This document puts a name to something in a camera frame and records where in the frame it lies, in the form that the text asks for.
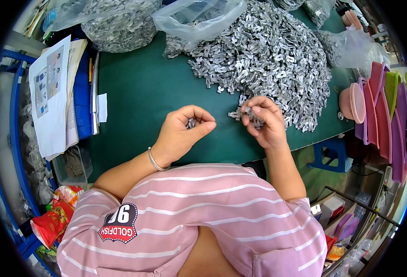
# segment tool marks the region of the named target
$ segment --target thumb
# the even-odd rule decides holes
[[[216,122],[214,121],[207,121],[198,126],[195,126],[192,129],[189,129],[187,133],[190,136],[190,139],[196,143],[198,140],[209,134],[212,130],[216,128]]]
[[[271,129],[277,128],[277,118],[270,110],[258,106],[253,106],[252,109],[254,114],[265,121],[268,127]]]

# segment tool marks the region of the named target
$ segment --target person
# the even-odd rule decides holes
[[[327,254],[278,106],[247,100],[264,126],[270,183],[227,163],[164,170],[216,128],[190,105],[167,115],[156,143],[103,173],[79,197],[57,251],[62,276],[320,276]],[[187,130],[189,118],[195,127]]]

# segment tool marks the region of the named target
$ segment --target bracelet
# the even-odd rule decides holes
[[[168,169],[170,169],[171,165],[168,165],[168,167],[164,169],[164,168],[161,168],[161,167],[156,163],[156,161],[152,158],[152,155],[151,155],[151,146],[148,147],[148,156],[149,156],[149,159],[150,159],[151,163],[153,164],[153,166],[154,166],[157,170],[159,170],[159,171],[167,171]]]

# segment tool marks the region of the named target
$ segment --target pink plastic lid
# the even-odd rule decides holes
[[[363,91],[357,83],[352,83],[350,87],[351,112],[357,124],[362,124],[366,116],[365,97]]]

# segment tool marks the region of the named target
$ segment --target green work surface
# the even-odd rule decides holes
[[[339,15],[332,15],[322,29],[340,32],[345,29]],[[314,25],[306,13],[299,9],[291,12],[308,27]],[[265,157],[262,147],[242,123],[228,117],[238,107],[239,93],[218,94],[217,85],[206,88],[205,79],[194,77],[190,59],[180,55],[173,59],[162,56],[165,34],[159,32],[146,47],[128,53],[102,53],[99,65],[99,94],[107,93],[108,118],[100,124],[100,134],[87,142],[93,163],[93,173],[88,179],[94,182],[103,172],[126,162],[152,146],[167,113],[182,106],[195,104],[210,112],[217,127],[198,141],[174,165],[188,163],[245,163]],[[302,133],[294,126],[287,130],[291,150],[314,144],[354,127],[354,121],[339,120],[339,91],[349,87],[352,70],[332,69],[329,86],[331,96],[327,108],[318,117],[314,132]]]

